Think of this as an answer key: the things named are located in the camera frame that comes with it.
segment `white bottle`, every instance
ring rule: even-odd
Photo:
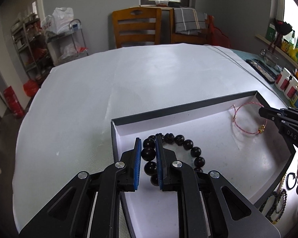
[[[284,95],[288,100],[290,100],[292,96],[295,94],[297,87],[298,87],[298,80],[295,77],[293,77],[289,81],[289,85],[284,91]]]
[[[278,75],[278,78],[275,82],[275,86],[280,90],[284,91],[289,83],[290,72],[286,68]]]

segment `silver screw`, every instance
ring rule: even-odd
[[[119,161],[115,164],[115,167],[117,167],[117,168],[123,168],[124,166],[125,166],[125,163],[121,162],[121,161]]]
[[[182,166],[182,163],[181,163],[180,161],[173,161],[173,162],[172,162],[172,165],[173,165],[174,167],[181,167],[181,166]]]
[[[80,172],[80,173],[77,175],[77,177],[78,177],[79,179],[85,179],[85,178],[87,177],[87,173],[86,173],[86,172]]]
[[[220,177],[220,174],[217,171],[212,171],[210,172],[210,176],[216,179]]]

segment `gray plaid cloth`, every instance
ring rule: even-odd
[[[206,13],[196,12],[193,8],[174,8],[176,33],[197,35],[200,29],[208,28],[206,19]]]

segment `red string bracelet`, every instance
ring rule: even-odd
[[[248,104],[254,104],[254,105],[259,105],[260,107],[264,107],[261,103],[257,103],[257,102],[248,102],[248,103],[245,103],[245,104],[242,104],[238,109],[236,109],[235,105],[233,105],[234,107],[234,117],[233,117],[233,122],[235,123],[236,127],[238,127],[242,132],[245,132],[245,133],[248,133],[248,134],[258,134],[258,133],[262,133],[264,130],[265,130],[265,127],[266,127],[266,124],[267,124],[267,119],[265,121],[265,124],[263,124],[262,126],[260,126],[258,128],[258,131],[257,132],[248,132],[248,131],[245,131],[244,129],[242,129],[241,127],[239,127],[239,125],[236,123],[236,114],[237,114],[237,111],[243,107],[244,105],[248,105]]]

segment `black bead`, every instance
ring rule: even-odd
[[[196,167],[203,167],[205,165],[205,159],[201,156],[198,156],[196,159],[194,159],[194,165]]]
[[[199,173],[203,173],[202,168],[199,168],[199,167],[194,168],[194,171],[197,171],[197,172],[199,172]]]
[[[172,133],[166,133],[164,136],[164,141],[168,144],[172,144],[174,142],[174,135]]]
[[[162,135],[161,132],[156,134],[157,137],[158,137],[158,135],[160,135],[160,137],[161,137],[161,141],[164,142],[164,135]]]
[[[155,148],[156,147],[156,143],[154,142],[153,139],[147,138],[144,140],[144,142],[142,143],[142,146],[144,148]]]
[[[153,161],[150,161],[145,164],[144,170],[148,176],[154,176],[157,174],[157,164]]]
[[[145,161],[152,161],[156,157],[156,151],[153,148],[144,148],[141,151],[141,157]]]
[[[150,182],[151,182],[151,184],[154,185],[154,186],[159,186],[159,183],[158,183],[158,175],[151,176],[151,177],[150,177]]]
[[[201,149],[199,147],[193,147],[190,153],[192,157],[198,157],[201,155]]]
[[[184,136],[183,135],[176,135],[175,138],[174,138],[174,142],[178,146],[182,146],[182,144],[184,142]]]
[[[193,148],[193,141],[192,140],[185,140],[183,142],[183,147],[185,150],[190,150]]]

